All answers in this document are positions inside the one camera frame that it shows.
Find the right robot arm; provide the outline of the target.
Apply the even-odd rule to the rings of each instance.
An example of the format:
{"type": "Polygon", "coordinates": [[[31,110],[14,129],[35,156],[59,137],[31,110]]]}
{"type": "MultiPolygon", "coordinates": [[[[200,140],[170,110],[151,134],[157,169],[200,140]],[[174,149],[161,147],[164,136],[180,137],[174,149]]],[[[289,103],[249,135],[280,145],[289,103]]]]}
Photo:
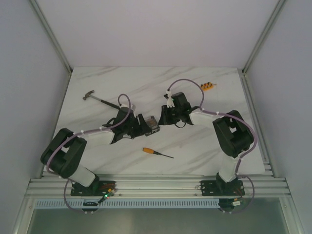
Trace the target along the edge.
{"type": "Polygon", "coordinates": [[[171,94],[166,91],[164,97],[167,104],[161,106],[159,125],[176,125],[183,122],[188,125],[200,125],[213,128],[224,153],[219,172],[216,174],[216,190],[223,195],[232,189],[240,188],[237,177],[241,159],[239,156],[247,152],[255,143],[252,129],[246,125],[240,113],[233,110],[218,117],[217,114],[205,113],[199,106],[192,107],[183,92],[171,94]]]}

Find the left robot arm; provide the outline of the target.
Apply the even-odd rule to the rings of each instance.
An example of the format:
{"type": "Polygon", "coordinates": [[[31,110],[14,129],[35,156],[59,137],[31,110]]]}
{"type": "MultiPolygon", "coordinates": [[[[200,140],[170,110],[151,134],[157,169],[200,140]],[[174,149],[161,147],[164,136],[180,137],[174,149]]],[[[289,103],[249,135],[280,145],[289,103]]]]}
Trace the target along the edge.
{"type": "Polygon", "coordinates": [[[152,129],[142,114],[136,116],[129,108],[122,107],[116,117],[98,129],[75,134],[62,128],[42,153],[40,160],[49,172],[82,185],[82,190],[88,196],[94,196],[100,189],[98,177],[80,165],[87,138],[92,140],[99,137],[100,142],[110,145],[120,141],[125,135],[134,139],[151,132],[152,129]]]}

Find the black fuse box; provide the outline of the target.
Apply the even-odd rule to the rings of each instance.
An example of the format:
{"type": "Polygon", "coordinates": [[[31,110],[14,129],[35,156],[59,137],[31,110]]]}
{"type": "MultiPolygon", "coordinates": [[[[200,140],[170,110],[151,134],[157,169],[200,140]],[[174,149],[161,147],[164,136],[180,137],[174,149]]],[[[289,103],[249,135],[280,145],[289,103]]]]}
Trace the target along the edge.
{"type": "Polygon", "coordinates": [[[145,134],[146,137],[160,131],[160,126],[157,122],[147,122],[147,125],[150,127],[151,131],[145,134]]]}

